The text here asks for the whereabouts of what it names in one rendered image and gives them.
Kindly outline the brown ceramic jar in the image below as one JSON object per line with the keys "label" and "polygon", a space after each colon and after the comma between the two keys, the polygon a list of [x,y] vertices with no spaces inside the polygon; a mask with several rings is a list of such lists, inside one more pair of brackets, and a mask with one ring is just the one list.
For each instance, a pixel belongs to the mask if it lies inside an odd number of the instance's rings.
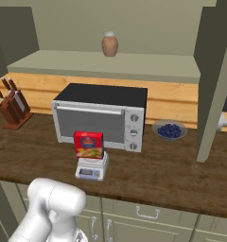
{"label": "brown ceramic jar", "polygon": [[106,57],[114,57],[118,50],[118,40],[112,31],[106,31],[101,42],[103,54]]}

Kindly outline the red boxed food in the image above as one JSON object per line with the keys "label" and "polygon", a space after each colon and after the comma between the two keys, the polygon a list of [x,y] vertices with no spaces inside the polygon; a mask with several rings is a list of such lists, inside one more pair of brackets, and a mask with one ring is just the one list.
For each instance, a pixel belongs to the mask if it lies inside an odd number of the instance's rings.
{"label": "red boxed food", "polygon": [[103,133],[76,131],[74,133],[76,155],[79,158],[102,159],[104,154]]}

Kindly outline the narrow olive cabinet door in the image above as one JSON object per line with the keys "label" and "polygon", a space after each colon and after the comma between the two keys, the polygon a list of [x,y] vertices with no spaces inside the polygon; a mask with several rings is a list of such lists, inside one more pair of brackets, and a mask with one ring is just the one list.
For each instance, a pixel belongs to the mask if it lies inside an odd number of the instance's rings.
{"label": "narrow olive cabinet door", "polygon": [[0,7],[0,77],[9,65],[38,50],[31,7]]}

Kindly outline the pile of blueberries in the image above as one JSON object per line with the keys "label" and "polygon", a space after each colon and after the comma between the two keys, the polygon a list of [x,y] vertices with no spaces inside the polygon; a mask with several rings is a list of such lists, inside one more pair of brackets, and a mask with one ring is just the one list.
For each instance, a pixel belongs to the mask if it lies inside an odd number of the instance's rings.
{"label": "pile of blueberries", "polygon": [[178,138],[181,135],[181,128],[176,124],[165,124],[158,129],[158,133],[169,139]]}

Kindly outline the brown wooden knife block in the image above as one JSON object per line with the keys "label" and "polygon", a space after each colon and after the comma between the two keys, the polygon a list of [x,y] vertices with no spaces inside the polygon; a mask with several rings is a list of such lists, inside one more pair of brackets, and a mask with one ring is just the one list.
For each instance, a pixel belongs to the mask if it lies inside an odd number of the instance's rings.
{"label": "brown wooden knife block", "polygon": [[14,97],[4,98],[5,101],[0,103],[0,113],[2,113],[7,121],[4,125],[4,129],[18,130],[33,116],[33,112],[30,112],[27,109],[26,112],[22,112]]}

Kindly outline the silver toaster oven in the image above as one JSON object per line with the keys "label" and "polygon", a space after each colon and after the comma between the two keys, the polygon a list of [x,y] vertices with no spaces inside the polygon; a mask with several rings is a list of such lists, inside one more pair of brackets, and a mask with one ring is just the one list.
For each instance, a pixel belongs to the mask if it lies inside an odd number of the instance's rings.
{"label": "silver toaster oven", "polygon": [[51,102],[57,139],[72,143],[74,132],[101,132],[105,147],[142,150],[146,88],[68,84]]}

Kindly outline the grey glass bowl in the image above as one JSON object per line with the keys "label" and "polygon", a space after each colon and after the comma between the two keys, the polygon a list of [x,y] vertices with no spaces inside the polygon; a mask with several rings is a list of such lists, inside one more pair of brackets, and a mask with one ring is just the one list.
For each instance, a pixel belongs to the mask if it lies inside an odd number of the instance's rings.
{"label": "grey glass bowl", "polygon": [[[181,128],[181,135],[178,137],[178,138],[174,138],[174,139],[169,139],[169,138],[165,138],[163,136],[161,136],[159,133],[158,133],[158,129],[165,125],[165,124],[176,124],[177,126],[179,126]],[[166,140],[166,141],[175,141],[175,140],[178,140],[178,139],[181,139],[183,137],[185,137],[185,135],[187,134],[187,129],[185,127],[185,125],[183,125],[182,123],[178,122],[178,121],[175,121],[175,120],[170,120],[170,119],[163,119],[163,120],[158,120],[158,121],[155,121],[152,125],[152,129],[153,131],[159,136],[161,137],[162,139]]]}

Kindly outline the white cylindrical object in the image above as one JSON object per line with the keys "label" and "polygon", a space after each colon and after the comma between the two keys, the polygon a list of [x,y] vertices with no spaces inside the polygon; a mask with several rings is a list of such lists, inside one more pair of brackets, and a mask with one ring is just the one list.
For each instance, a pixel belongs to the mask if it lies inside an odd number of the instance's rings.
{"label": "white cylindrical object", "polygon": [[218,127],[217,127],[217,132],[221,132],[221,129],[223,127],[227,127],[227,120],[225,119],[225,114],[222,113],[220,115],[219,121],[218,121]]}

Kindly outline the wide olive cabinet door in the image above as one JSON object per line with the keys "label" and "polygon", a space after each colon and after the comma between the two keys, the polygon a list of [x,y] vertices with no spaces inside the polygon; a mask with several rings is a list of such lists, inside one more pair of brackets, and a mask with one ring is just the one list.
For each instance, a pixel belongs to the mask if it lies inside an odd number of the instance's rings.
{"label": "wide olive cabinet door", "polygon": [[194,58],[201,72],[197,161],[204,163],[227,96],[227,0],[202,9]]}

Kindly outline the white digital scale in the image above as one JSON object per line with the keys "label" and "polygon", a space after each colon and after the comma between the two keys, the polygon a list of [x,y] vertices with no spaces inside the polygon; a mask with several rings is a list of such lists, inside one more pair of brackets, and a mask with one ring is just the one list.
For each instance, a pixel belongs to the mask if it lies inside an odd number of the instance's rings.
{"label": "white digital scale", "polygon": [[109,155],[104,152],[102,159],[79,158],[76,177],[83,180],[104,180],[109,165]]}

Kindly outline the olive cupboard door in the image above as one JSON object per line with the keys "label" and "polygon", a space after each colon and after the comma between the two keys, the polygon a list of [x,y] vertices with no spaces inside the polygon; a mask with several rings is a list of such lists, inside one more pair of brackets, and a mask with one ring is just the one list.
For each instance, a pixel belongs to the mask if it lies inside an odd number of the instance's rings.
{"label": "olive cupboard door", "polygon": [[93,242],[91,235],[91,217],[96,217],[95,232],[98,235],[97,242],[104,242],[103,227],[102,227],[102,214],[87,214],[82,216],[81,214],[76,217],[78,227],[85,233],[89,242]]}
{"label": "olive cupboard door", "polygon": [[193,230],[189,228],[147,222],[142,219],[103,214],[106,238],[107,219],[112,221],[110,229],[113,242],[189,242]]}

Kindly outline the olive wall cabinet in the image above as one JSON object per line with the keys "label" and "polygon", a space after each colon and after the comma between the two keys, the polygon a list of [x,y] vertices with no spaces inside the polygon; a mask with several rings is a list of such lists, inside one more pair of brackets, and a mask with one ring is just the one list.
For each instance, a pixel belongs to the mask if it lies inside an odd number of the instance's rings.
{"label": "olive wall cabinet", "polygon": [[[39,50],[10,72],[197,83],[194,59],[204,7],[216,0],[30,0]],[[103,54],[106,31],[114,57]]]}

